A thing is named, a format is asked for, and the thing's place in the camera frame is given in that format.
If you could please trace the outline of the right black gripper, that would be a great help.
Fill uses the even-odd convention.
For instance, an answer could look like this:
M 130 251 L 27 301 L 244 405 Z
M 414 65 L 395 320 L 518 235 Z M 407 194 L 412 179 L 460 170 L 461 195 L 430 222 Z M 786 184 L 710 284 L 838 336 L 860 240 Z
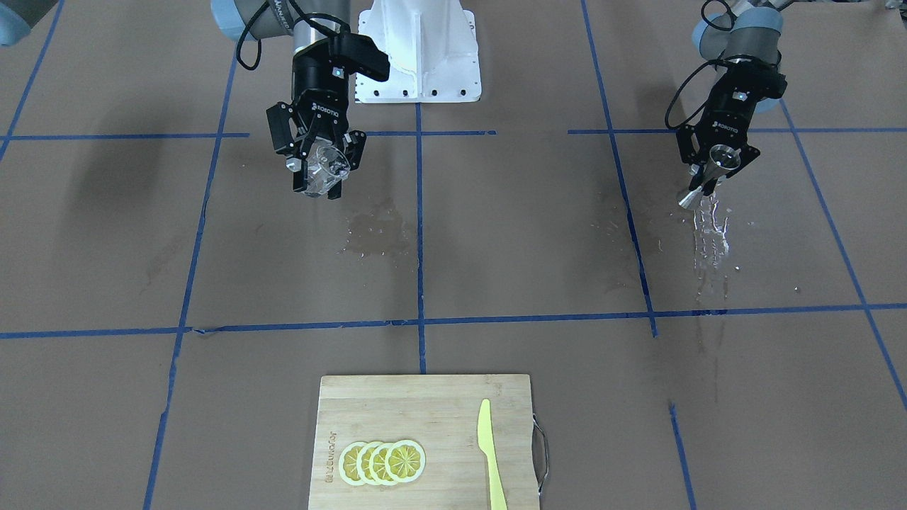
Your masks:
M 272 145 L 285 157 L 292 173 L 293 191 L 313 191 L 308 157 L 315 138 L 339 140 L 328 159 L 328 200 L 340 199 L 342 184 L 361 164 L 367 135 L 350 130 L 349 77 L 327 55 L 296 55 L 292 64 L 292 106 L 279 101 L 266 110 Z

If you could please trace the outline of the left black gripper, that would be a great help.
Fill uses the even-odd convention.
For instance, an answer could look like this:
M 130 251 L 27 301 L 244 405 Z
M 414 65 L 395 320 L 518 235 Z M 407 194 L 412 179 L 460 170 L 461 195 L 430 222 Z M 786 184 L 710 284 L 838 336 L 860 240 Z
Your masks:
M 690 165 L 692 175 L 703 174 L 705 196 L 761 155 L 758 148 L 745 146 L 759 100 L 744 87 L 740 70 L 729 69 L 707 97 L 701 126 L 681 125 L 676 129 L 681 161 Z

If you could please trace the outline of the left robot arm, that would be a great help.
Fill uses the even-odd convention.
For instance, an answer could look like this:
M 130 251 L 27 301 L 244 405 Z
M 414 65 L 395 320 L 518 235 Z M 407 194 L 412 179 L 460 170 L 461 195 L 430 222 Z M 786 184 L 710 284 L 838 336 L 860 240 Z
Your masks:
M 690 117 L 671 126 L 683 164 L 691 181 L 678 194 L 678 203 L 689 207 L 717 185 L 738 174 L 760 155 L 748 142 L 756 113 L 775 106 L 787 90 L 781 72 L 783 55 L 782 7 L 771 1 L 722 1 L 723 13 L 706 14 L 694 29 L 692 41 L 704 62 L 701 68 L 716 71 L 716 81 L 702 106 Z

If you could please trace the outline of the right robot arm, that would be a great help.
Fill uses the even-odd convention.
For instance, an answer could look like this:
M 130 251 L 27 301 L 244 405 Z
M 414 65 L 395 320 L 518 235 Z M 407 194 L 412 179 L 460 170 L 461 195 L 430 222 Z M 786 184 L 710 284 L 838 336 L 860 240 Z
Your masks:
M 275 154 L 285 159 L 295 193 L 308 197 L 342 196 L 344 181 L 359 168 L 366 133 L 351 130 L 350 81 L 361 68 L 352 55 L 356 39 L 347 1 L 213 1 L 211 13 L 220 32 L 235 45 L 234 58 L 247 71 L 245 43 L 257 56 L 268 38 L 293 39 L 291 99 L 266 110 Z

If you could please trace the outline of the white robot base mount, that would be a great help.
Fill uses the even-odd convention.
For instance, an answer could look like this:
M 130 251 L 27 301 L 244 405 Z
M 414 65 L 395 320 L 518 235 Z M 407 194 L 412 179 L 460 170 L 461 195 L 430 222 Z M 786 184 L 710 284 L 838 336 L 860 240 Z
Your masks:
M 357 18 L 388 55 L 387 81 L 357 77 L 357 103 L 472 103 L 483 93 L 476 19 L 459 1 L 376 1 Z

